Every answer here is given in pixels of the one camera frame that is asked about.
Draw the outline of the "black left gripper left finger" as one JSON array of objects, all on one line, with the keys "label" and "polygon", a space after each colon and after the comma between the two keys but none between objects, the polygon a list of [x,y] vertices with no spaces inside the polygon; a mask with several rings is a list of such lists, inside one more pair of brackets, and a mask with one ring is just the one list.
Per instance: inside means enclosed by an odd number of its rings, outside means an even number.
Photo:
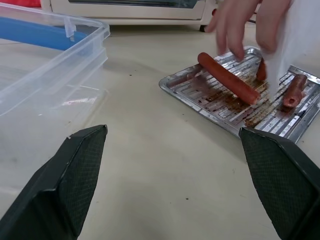
[{"label": "black left gripper left finger", "polygon": [[0,240],[77,240],[97,186],[108,127],[68,136],[0,219]]}]

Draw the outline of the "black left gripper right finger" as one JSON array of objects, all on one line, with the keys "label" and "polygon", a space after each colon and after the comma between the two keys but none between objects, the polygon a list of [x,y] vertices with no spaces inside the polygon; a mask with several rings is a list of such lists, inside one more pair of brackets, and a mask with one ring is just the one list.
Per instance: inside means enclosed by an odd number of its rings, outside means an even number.
[{"label": "black left gripper right finger", "polygon": [[291,140],[238,133],[258,197],[281,240],[320,240],[320,168]]}]

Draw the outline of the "red-brown sausage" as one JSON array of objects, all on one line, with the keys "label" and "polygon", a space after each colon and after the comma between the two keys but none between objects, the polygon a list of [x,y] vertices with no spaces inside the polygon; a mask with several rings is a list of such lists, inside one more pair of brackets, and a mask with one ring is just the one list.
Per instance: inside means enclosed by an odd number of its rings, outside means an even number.
[{"label": "red-brown sausage", "polygon": [[248,105],[255,105],[258,102],[260,98],[259,92],[217,63],[209,54],[201,52],[197,56],[197,60],[209,74],[235,94],[240,100]]},{"label": "red-brown sausage", "polygon": [[265,81],[267,78],[267,72],[266,72],[266,65],[265,65],[265,61],[262,58],[260,60],[257,72],[256,72],[256,79],[258,81]]},{"label": "red-brown sausage", "polygon": [[307,76],[304,74],[297,74],[290,82],[285,95],[283,97],[283,105],[287,108],[297,107],[304,98],[304,89],[307,82]]}]

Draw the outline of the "white paper tissue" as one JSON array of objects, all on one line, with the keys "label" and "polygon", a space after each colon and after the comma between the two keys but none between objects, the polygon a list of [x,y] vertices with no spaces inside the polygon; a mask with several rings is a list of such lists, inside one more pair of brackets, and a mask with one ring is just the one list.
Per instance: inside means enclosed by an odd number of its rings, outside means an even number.
[{"label": "white paper tissue", "polygon": [[290,66],[320,40],[320,0],[293,0],[277,32],[277,49],[261,56],[266,66],[268,96],[274,97]]}]

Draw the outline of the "ribbed metal baking tray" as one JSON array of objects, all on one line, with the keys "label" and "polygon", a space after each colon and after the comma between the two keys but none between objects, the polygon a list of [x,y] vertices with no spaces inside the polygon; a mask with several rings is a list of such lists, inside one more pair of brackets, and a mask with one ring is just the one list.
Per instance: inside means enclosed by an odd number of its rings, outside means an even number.
[{"label": "ribbed metal baking tray", "polygon": [[[244,52],[241,62],[231,52],[215,60],[260,93],[256,105],[242,102],[199,64],[161,79],[159,87],[235,136],[240,128],[250,127],[297,143],[320,112],[320,78],[292,65],[280,79],[277,94],[269,100],[266,83],[256,81],[260,49],[247,46]],[[307,76],[305,97],[297,107],[284,108],[283,96],[297,74]]]}]

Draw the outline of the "person's bare hand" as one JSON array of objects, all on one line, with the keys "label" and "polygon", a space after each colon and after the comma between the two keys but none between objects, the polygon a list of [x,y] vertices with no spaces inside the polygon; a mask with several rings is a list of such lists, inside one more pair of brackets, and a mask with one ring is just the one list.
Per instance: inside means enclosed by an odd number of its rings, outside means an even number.
[{"label": "person's bare hand", "polygon": [[245,24],[256,13],[256,42],[268,54],[277,49],[279,26],[292,0],[224,0],[212,16],[205,32],[215,32],[217,51],[230,50],[237,60],[244,58]]}]

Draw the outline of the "clear plastic storage container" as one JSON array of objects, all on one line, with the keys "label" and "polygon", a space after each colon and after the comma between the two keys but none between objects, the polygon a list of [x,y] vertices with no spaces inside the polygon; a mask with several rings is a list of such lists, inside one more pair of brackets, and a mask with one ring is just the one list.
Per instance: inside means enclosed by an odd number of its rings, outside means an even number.
[{"label": "clear plastic storage container", "polygon": [[102,22],[0,2],[0,17],[87,35],[67,50],[0,38],[0,205],[17,197],[66,136],[81,129],[105,97]]}]

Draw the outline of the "red object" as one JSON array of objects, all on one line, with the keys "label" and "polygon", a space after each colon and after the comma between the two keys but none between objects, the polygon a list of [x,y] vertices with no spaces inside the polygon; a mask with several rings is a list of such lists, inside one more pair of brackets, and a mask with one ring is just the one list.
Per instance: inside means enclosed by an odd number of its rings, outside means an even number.
[{"label": "red object", "polygon": [[21,3],[24,7],[28,8],[41,8],[41,0],[22,0]]}]

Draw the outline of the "white toaster oven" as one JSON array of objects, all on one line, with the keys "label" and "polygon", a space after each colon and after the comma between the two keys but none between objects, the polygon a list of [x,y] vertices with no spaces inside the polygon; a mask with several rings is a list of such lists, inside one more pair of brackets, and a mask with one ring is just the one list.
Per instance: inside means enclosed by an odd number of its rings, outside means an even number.
[{"label": "white toaster oven", "polygon": [[44,11],[109,25],[206,26],[217,0],[40,0]]}]

